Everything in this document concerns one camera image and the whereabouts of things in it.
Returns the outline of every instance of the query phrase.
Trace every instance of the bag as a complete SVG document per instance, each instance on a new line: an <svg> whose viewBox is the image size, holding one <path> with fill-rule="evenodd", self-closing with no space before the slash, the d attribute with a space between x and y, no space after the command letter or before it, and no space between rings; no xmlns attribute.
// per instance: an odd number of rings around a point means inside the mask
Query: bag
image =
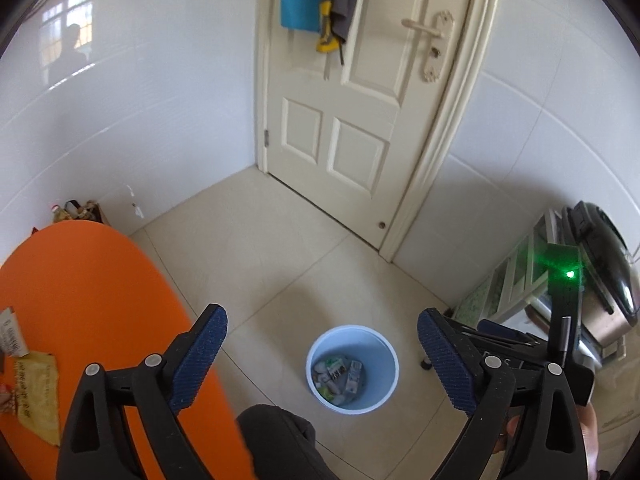
<svg viewBox="0 0 640 480"><path fill-rule="evenodd" d="M100 208L100 204L95 200L89 200L84 206L81 206L77 200L68 200L61 213L54 212L53 223L63 220L88 220L89 222L110 225Z"/></svg>

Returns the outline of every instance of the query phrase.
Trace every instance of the tabletop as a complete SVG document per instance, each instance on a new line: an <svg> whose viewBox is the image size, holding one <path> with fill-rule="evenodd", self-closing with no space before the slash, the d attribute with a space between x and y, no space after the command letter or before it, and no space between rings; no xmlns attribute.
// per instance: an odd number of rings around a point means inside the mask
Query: tabletop
<svg viewBox="0 0 640 480"><path fill-rule="evenodd" d="M55 355L61 430L84 368L137 365L191 327L153 263L113 228L67 221L37 232L0 267L0 308L12 306L27 346ZM0 382L14 384L11 359ZM149 480L164 478L135 408L131 434ZM251 458L212 368L178 420L216 480L255 480ZM58 448L0 415L0 431L33 480L55 478Z"/></svg>

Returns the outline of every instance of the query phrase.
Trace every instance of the trash can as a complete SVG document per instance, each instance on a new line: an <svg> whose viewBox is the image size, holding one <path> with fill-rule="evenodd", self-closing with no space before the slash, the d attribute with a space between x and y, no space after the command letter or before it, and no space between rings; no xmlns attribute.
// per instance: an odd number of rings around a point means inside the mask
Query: trash can
<svg viewBox="0 0 640 480"><path fill-rule="evenodd" d="M332 356L362 362L364 376L358 396L349 404L334 406L323 399L312 378L313 366ZM366 326L339 326L322 334L306 357L306 382L319 402L343 415L362 415L382 406L398 384L400 365L386 338Z"/></svg>

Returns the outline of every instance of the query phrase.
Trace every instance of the door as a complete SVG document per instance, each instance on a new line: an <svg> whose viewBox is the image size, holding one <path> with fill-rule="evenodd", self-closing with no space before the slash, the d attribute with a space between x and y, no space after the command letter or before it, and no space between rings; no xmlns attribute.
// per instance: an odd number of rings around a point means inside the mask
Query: door
<svg viewBox="0 0 640 480"><path fill-rule="evenodd" d="M344 66L316 52L318 35L271 18L268 171L380 248L427 141L469 0L359 0ZM428 82L434 27L453 16L439 78Z"/></svg>

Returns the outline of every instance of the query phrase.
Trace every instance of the screw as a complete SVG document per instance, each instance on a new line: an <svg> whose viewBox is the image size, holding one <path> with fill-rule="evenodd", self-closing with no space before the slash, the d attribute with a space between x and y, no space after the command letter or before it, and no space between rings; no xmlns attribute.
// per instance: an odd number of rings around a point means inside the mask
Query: screw
<svg viewBox="0 0 640 480"><path fill-rule="evenodd" d="M96 363L88 365L88 367L84 369L84 373L87 374L88 376L94 376L99 371L100 371L100 365Z"/></svg>
<svg viewBox="0 0 640 480"><path fill-rule="evenodd" d="M159 354L151 354L146 357L145 365L149 368L153 368L154 366L158 366L162 362L162 356Z"/></svg>
<svg viewBox="0 0 640 480"><path fill-rule="evenodd" d="M553 375L562 375L562 368L557 363L549 363L546 366L546 369L549 370Z"/></svg>
<svg viewBox="0 0 640 480"><path fill-rule="evenodd" d="M484 359L484 364L489 368L500 368L502 366L502 361L500 361L500 359L495 355L489 355Z"/></svg>

